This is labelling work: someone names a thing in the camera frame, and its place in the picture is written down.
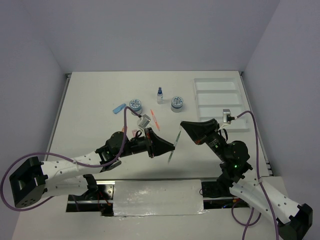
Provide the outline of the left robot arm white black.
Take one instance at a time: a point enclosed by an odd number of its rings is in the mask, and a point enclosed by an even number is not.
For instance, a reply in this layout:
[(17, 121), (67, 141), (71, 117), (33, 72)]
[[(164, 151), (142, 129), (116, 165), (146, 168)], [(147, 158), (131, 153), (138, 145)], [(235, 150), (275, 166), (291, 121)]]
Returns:
[(82, 195), (91, 200), (98, 193), (94, 175), (114, 169), (121, 164), (121, 158), (142, 152), (154, 158), (174, 149), (149, 127), (139, 130), (132, 139), (117, 131), (104, 146), (75, 158), (56, 154), (56, 160), (40, 161), (38, 153), (32, 153), (9, 176), (13, 208), (20, 212), (32, 210), (40, 199), (59, 195)]

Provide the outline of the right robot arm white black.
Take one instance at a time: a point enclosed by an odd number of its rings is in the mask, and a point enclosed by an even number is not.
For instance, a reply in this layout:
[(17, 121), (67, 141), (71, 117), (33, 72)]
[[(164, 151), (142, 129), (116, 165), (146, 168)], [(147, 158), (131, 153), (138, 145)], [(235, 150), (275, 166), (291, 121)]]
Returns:
[(248, 162), (247, 145), (239, 140), (228, 143), (215, 119), (205, 122), (182, 121), (181, 127), (196, 145), (206, 144), (221, 160), (217, 192), (244, 200), (274, 223), (284, 240), (302, 240), (313, 224), (313, 209), (282, 194), (258, 176)]

